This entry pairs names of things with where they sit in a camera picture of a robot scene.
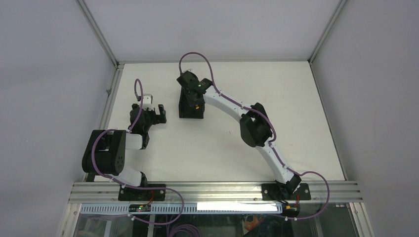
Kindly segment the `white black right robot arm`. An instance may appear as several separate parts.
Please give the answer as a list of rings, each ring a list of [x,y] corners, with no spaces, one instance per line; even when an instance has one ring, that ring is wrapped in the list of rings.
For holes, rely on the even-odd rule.
[[[205,105],[212,105],[225,112],[239,123],[241,139],[257,149],[271,167],[279,186],[279,195],[285,200],[291,200],[298,194],[301,178],[279,157],[274,142],[276,132],[262,104],[251,105],[236,101],[218,90],[211,80],[199,80],[190,71],[181,73],[177,82],[181,86],[178,105],[180,118],[203,119]]]

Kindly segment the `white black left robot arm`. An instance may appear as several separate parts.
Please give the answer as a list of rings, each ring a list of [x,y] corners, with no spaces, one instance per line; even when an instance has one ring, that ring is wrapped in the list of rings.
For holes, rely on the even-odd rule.
[[[128,166],[125,161],[126,150],[147,148],[151,126],[167,122],[164,105],[158,105],[159,112],[151,104],[140,108],[133,104],[130,122],[133,129],[93,130],[86,146],[82,169],[85,173],[100,175],[119,183],[131,186],[129,193],[136,200],[144,200],[149,194],[146,175]]]

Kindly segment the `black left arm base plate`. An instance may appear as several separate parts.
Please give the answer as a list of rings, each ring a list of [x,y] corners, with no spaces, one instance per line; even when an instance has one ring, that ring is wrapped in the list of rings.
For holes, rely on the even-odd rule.
[[[151,190],[138,190],[133,188],[122,188],[118,194],[118,201],[164,201],[166,198],[166,184],[149,184]]]

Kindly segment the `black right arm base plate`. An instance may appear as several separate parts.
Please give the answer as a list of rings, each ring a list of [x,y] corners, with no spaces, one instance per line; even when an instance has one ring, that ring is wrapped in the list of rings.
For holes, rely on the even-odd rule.
[[[263,183],[261,184],[261,194],[263,200],[311,200],[311,192],[307,183],[300,184],[299,188],[294,193],[289,193],[274,183]]]

